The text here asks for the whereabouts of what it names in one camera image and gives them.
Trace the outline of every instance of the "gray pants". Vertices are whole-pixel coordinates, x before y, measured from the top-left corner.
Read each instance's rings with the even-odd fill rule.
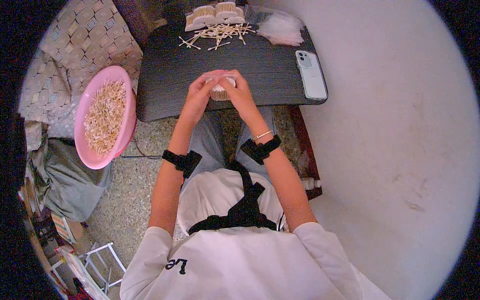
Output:
[[[258,108],[262,114],[268,127],[276,134],[276,125],[274,120],[273,111],[270,107]],[[243,122],[241,126],[241,134],[237,144],[237,150],[235,153],[235,160],[241,163],[249,172],[256,173],[265,177],[270,181],[267,169],[265,165],[260,166],[243,151],[240,147],[248,139],[252,138],[252,134],[248,126]],[[192,132],[192,138],[190,139],[190,146],[188,151],[193,150],[202,156],[202,160],[197,165],[193,173],[187,178],[183,184],[186,187],[188,182],[197,174],[202,172],[213,172],[220,168],[225,168],[225,159],[222,153],[222,140],[223,132],[220,128],[219,116],[216,111],[209,111],[204,113],[200,121],[197,123]]]

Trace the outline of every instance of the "bundle of cotton swabs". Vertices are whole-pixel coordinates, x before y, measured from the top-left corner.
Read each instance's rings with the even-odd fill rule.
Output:
[[[125,83],[106,81],[92,99],[84,122],[85,137],[88,147],[100,157],[106,156],[117,141],[126,97]]]
[[[230,42],[227,43],[221,43],[222,39],[224,38],[232,38],[232,36],[239,36],[239,39],[242,40],[243,44],[246,45],[245,40],[243,39],[243,36],[246,35],[248,32],[255,32],[254,30],[251,29],[251,26],[247,23],[246,26],[243,24],[236,24],[236,25],[229,25],[229,24],[218,24],[218,25],[209,25],[207,26],[207,29],[204,30],[197,30],[195,31],[195,35],[193,35],[192,38],[188,40],[184,40],[179,36],[179,39],[182,40],[182,43],[179,45],[186,44],[187,48],[195,47],[199,50],[201,50],[200,47],[197,47],[194,45],[195,41],[199,38],[214,38],[216,39],[216,46],[208,48],[208,51],[215,49],[217,50],[218,47],[230,44]]]

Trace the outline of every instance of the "gray cloth bag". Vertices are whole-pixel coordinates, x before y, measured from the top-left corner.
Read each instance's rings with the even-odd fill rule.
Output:
[[[46,139],[31,158],[38,200],[74,222],[88,219],[112,181],[111,164],[90,169],[78,156],[73,140]]]

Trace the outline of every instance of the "stack of plastic bags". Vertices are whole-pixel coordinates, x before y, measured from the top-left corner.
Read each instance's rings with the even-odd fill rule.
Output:
[[[303,43],[302,23],[292,15],[274,13],[258,25],[257,34],[268,38],[273,45],[300,46]]]

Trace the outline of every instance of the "silver bracelet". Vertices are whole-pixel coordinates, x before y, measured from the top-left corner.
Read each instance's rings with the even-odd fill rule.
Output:
[[[253,138],[253,140],[254,140],[254,141],[255,141],[255,140],[258,140],[258,139],[261,138],[262,136],[267,135],[267,134],[269,134],[269,133],[273,133],[273,130],[267,131],[267,132],[265,132],[264,134],[257,135],[257,136],[255,136],[255,137]]]

